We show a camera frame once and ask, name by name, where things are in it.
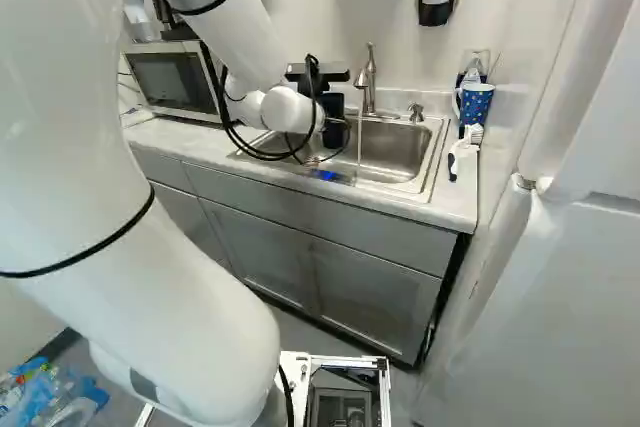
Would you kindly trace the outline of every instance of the blue cup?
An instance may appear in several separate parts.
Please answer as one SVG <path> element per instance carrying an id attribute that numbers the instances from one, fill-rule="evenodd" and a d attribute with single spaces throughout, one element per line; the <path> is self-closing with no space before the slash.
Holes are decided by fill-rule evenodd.
<path id="1" fill-rule="evenodd" d="M 496 87 L 468 82 L 461 85 L 460 90 L 460 124 L 484 125 Z"/>

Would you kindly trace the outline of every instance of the refrigerator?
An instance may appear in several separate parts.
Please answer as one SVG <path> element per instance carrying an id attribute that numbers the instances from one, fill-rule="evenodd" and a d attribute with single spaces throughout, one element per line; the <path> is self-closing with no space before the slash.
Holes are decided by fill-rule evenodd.
<path id="1" fill-rule="evenodd" d="M 427 357 L 421 425 L 640 424 L 640 0 L 567 16 Z"/>

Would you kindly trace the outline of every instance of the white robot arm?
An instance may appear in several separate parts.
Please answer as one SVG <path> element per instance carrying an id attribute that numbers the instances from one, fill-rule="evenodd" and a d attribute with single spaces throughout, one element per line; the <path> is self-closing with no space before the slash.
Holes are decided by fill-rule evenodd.
<path id="1" fill-rule="evenodd" d="M 289 95 L 259 0 L 171 1 L 246 88 Z M 277 324 L 174 225 L 123 139 L 122 0 L 0 7 L 0 275 L 131 393 L 190 425 L 251 425 L 273 397 Z"/>
<path id="2" fill-rule="evenodd" d="M 261 0 L 168 0 L 229 68 L 229 115 L 256 128 L 306 133 L 311 99 L 282 85 L 288 63 Z M 324 112 L 315 105 L 314 130 Z"/>

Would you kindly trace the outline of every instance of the floor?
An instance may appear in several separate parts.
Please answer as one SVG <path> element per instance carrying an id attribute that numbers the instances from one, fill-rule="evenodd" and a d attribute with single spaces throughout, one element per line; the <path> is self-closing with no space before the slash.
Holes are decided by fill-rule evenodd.
<path id="1" fill-rule="evenodd" d="M 272 307 L 273 313 L 280 325 L 281 348 L 283 350 L 297 350 L 324 355 L 359 356 L 372 354 L 361 348 L 340 340 L 331 334 L 320 330 L 303 320 Z M 81 340 L 65 351 L 57 361 L 60 365 L 73 366 L 79 372 L 94 375 L 98 385 L 105 388 L 111 395 L 107 407 L 94 419 L 91 427 L 133 427 L 140 411 L 142 402 L 131 397 L 117 385 L 102 377 L 89 356 L 88 344 Z M 391 418 L 393 427 L 410 427 L 409 409 L 416 391 L 418 375 L 396 367 L 391 368 Z M 183 426 L 167 415 L 156 412 L 150 427 L 180 427 Z"/>

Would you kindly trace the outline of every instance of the kitchen sink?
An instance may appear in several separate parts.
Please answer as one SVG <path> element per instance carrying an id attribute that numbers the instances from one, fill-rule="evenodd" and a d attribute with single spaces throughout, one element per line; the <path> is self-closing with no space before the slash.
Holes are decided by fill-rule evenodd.
<path id="1" fill-rule="evenodd" d="M 444 141 L 445 120 L 426 117 L 413 124 L 406 120 L 365 117 L 362 119 L 361 162 L 358 168 L 358 119 L 348 117 L 351 138 L 343 152 L 327 149 L 321 135 L 289 157 L 269 165 L 321 180 L 354 185 L 361 188 L 420 194 L 433 185 L 435 169 Z M 298 146 L 304 134 L 286 134 L 291 146 Z M 289 150 L 285 134 L 268 132 L 251 145 L 266 152 Z M 231 154 L 238 160 L 261 162 L 242 151 Z"/>

